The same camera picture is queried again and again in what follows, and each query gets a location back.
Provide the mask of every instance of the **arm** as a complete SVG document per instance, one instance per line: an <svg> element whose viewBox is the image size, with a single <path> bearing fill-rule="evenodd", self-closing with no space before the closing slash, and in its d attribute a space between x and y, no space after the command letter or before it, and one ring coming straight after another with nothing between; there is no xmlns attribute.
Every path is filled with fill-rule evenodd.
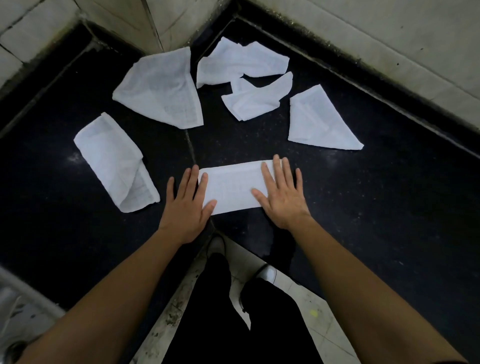
<svg viewBox="0 0 480 364"><path fill-rule="evenodd" d="M302 176L274 156L276 182L262 165L268 198L252 193L272 221L289 230L312 264L327 301L363 363L435 363L465 359L406 301L311 217Z"/></svg>
<svg viewBox="0 0 480 364"><path fill-rule="evenodd" d="M213 212L202 209L208 176L203 174L193 197L198 166L188 168L173 196L173 177L158 231L86 294L39 340L19 364L116 363L134 334L165 267L178 248L192 242Z"/></svg>

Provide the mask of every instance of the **crumpled white cloth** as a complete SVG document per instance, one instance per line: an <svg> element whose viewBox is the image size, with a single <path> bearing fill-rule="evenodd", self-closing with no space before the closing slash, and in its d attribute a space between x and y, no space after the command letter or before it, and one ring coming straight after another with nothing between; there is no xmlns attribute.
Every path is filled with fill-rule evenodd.
<svg viewBox="0 0 480 364"><path fill-rule="evenodd" d="M288 140L335 149L363 148L320 85L290 99Z"/></svg>
<svg viewBox="0 0 480 364"><path fill-rule="evenodd" d="M111 116L102 113L73 141L121 212L160 201L140 149Z"/></svg>
<svg viewBox="0 0 480 364"><path fill-rule="evenodd" d="M255 87L243 78L231 81L232 94L223 95L227 109L239 121L246 121L275 110L280 99L292 89L293 74L287 72L265 87Z"/></svg>
<svg viewBox="0 0 480 364"><path fill-rule="evenodd" d="M190 47L142 57L113 91L113 99L151 119L179 129L204 124L190 75Z"/></svg>
<svg viewBox="0 0 480 364"><path fill-rule="evenodd" d="M222 37L208 57L197 66L197 88L217 85L242 77L284 74L289 57L278 54L258 42L242 46Z"/></svg>

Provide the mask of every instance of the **foot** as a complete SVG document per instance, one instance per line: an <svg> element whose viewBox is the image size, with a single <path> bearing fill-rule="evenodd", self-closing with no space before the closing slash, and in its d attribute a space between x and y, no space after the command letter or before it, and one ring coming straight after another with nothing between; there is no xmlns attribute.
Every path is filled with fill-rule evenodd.
<svg viewBox="0 0 480 364"><path fill-rule="evenodd" d="M276 278L276 269L269 264L265 264L257 271L253 278L261 278L273 284Z"/></svg>
<svg viewBox="0 0 480 364"><path fill-rule="evenodd" d="M225 256L225 240L220 235L215 235L207 246L207 258L214 253L219 253Z"/></svg>

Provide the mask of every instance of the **black pants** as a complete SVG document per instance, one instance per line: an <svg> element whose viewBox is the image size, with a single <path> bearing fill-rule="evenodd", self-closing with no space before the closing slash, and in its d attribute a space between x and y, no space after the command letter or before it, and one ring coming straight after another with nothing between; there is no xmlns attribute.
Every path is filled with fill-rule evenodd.
<svg viewBox="0 0 480 364"><path fill-rule="evenodd" d="M251 329L229 297L228 262L213 254L198 277L163 363L270 362L322 363L295 301L263 279L241 292Z"/></svg>

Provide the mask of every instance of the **folded white cloth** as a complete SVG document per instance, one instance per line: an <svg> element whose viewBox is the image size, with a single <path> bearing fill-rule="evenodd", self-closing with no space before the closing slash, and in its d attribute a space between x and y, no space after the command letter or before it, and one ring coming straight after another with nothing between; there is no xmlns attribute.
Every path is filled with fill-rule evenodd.
<svg viewBox="0 0 480 364"><path fill-rule="evenodd" d="M288 140L335 149L363 148L320 85L290 99Z"/></svg>
<svg viewBox="0 0 480 364"><path fill-rule="evenodd" d="M272 160L258 160L229 166L203 168L198 174L198 182L204 172L208 173L208 185L205 191L204 206L211 200L217 200L212 215L224 212L260 207L252 195L252 188L268 195L262 175L261 164L267 163L275 179Z"/></svg>
<svg viewBox="0 0 480 364"><path fill-rule="evenodd" d="M230 82L244 74L250 77L284 74L289 58L258 42L242 46L222 37L208 57L197 66L197 88Z"/></svg>
<svg viewBox="0 0 480 364"><path fill-rule="evenodd" d="M255 87L239 78L231 82L233 94L223 95L222 100L237 120L250 120L278 108L280 99L292 89L292 81L292 72L287 72L265 87Z"/></svg>
<svg viewBox="0 0 480 364"><path fill-rule="evenodd" d="M73 141L121 212L160 201L140 149L108 114L102 113Z"/></svg>
<svg viewBox="0 0 480 364"><path fill-rule="evenodd" d="M113 99L151 119L180 129L204 124L190 75L190 48L140 58L113 91Z"/></svg>

